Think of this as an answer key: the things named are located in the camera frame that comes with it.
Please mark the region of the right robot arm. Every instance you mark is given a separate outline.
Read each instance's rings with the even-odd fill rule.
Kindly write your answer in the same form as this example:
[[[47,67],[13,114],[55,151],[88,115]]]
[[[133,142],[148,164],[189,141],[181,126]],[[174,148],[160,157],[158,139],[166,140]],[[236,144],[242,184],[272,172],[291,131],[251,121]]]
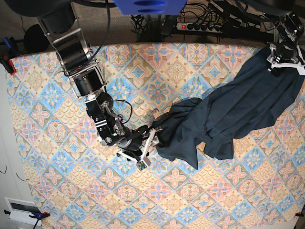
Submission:
[[[106,80],[95,59],[97,52],[86,42],[71,1],[8,0],[6,4],[15,13],[38,20],[64,75],[75,84],[75,94],[85,98],[98,139],[104,145],[121,148],[119,154],[130,160],[148,156],[149,147],[157,140],[156,130],[147,125],[131,130],[112,110],[114,101],[106,92]]]

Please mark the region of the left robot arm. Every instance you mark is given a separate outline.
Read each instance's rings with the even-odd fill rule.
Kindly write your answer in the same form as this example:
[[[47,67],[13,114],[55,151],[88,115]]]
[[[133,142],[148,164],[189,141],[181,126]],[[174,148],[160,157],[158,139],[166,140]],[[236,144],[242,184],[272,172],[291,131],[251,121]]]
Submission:
[[[304,67],[305,59],[298,45],[304,26],[293,7],[294,0],[236,0],[236,6],[246,17],[262,23],[270,22],[279,33],[277,43],[271,43],[267,61],[272,68]]]

